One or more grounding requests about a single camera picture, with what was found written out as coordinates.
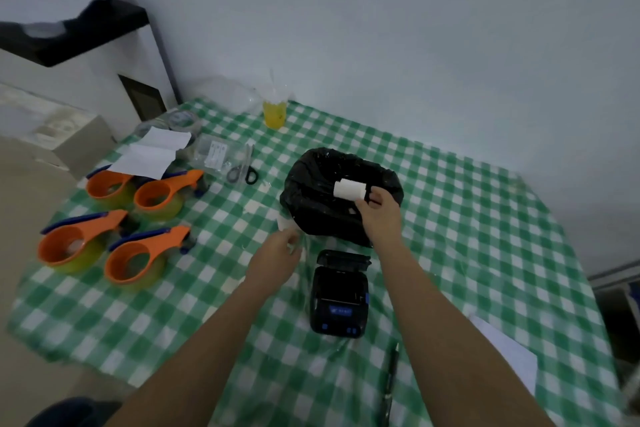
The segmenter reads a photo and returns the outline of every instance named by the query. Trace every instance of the black plastic bag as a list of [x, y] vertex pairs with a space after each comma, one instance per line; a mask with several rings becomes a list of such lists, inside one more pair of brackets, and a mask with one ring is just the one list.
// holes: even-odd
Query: black plastic bag
[[402, 204], [404, 192], [395, 172], [325, 147], [308, 150], [293, 164], [280, 204], [309, 235], [336, 237], [371, 247], [356, 205], [333, 196], [333, 185], [342, 178], [366, 183], [367, 201], [371, 186], [377, 186], [387, 189]]

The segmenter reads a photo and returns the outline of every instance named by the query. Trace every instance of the floor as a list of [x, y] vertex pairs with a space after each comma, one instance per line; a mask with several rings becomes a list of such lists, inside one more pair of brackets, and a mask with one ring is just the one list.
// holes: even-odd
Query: floor
[[35, 256], [39, 230], [76, 185], [68, 173], [34, 162], [0, 139], [0, 425], [25, 425], [52, 403], [74, 395], [123, 399], [132, 388], [87, 368], [47, 363], [4, 331], [16, 285]]

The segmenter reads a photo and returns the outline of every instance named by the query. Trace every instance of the orange tape dispenser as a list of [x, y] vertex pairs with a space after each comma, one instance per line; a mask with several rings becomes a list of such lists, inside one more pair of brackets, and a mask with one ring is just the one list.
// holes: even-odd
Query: orange tape dispenser
[[166, 264], [164, 252], [180, 247], [185, 255], [195, 245], [189, 227], [179, 226], [130, 235], [109, 247], [104, 275], [114, 285], [139, 291], [154, 284]]
[[131, 204], [136, 192], [136, 186], [131, 181], [133, 176], [112, 172], [105, 165], [87, 175], [86, 192], [107, 209], [124, 208]]
[[137, 228], [138, 223], [122, 209], [60, 220], [40, 232], [44, 238], [38, 245], [38, 259], [58, 272], [79, 272], [104, 252], [103, 233], [115, 230], [126, 236]]
[[163, 179], [143, 184], [136, 191], [133, 202], [150, 220], [170, 220], [182, 209], [184, 198], [178, 191], [186, 186], [193, 188], [196, 197], [202, 196], [207, 190], [204, 172], [193, 169], [165, 174]]

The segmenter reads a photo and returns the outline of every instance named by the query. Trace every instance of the black pen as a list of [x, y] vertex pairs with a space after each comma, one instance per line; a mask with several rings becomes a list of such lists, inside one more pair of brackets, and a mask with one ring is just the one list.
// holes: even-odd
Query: black pen
[[391, 415], [391, 403], [393, 397], [391, 392], [394, 388], [394, 381], [396, 379], [396, 368], [398, 366], [398, 350], [399, 344], [396, 343], [396, 347], [391, 350], [391, 357], [389, 358], [389, 369], [387, 373], [387, 386], [385, 387], [385, 393], [382, 397], [382, 407], [380, 408], [380, 427], [388, 427], [389, 415]]

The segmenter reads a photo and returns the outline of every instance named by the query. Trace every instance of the green gingham tablecloth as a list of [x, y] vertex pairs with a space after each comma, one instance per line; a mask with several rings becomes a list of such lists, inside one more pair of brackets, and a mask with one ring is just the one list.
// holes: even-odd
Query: green gingham tablecloth
[[[50, 360], [72, 360], [141, 385], [220, 307], [277, 229], [278, 195], [291, 165], [308, 149], [327, 146], [397, 172], [404, 187], [403, 235], [413, 254], [460, 310], [536, 354], [536, 398], [556, 424], [617, 421], [616, 377], [591, 288], [562, 228], [517, 174], [299, 103], [290, 103], [287, 123], [277, 131], [261, 117], [216, 112], [203, 101], [182, 108], [202, 117], [207, 133], [253, 141], [258, 183], [241, 191], [214, 183], [202, 198], [189, 197], [167, 225], [190, 225], [197, 245], [188, 255], [171, 256], [163, 279], [147, 291], [110, 286], [102, 276], [106, 254], [79, 275], [31, 264], [8, 326], [28, 346]], [[105, 162], [135, 140], [127, 138]], [[85, 183], [53, 220], [96, 210]], [[380, 262], [372, 250], [336, 239], [306, 241], [306, 262], [260, 311], [213, 423], [376, 424], [388, 352], [401, 340]], [[372, 254], [369, 322], [361, 339], [319, 335], [309, 327], [313, 262], [323, 248]], [[391, 424], [430, 425], [404, 351]]]

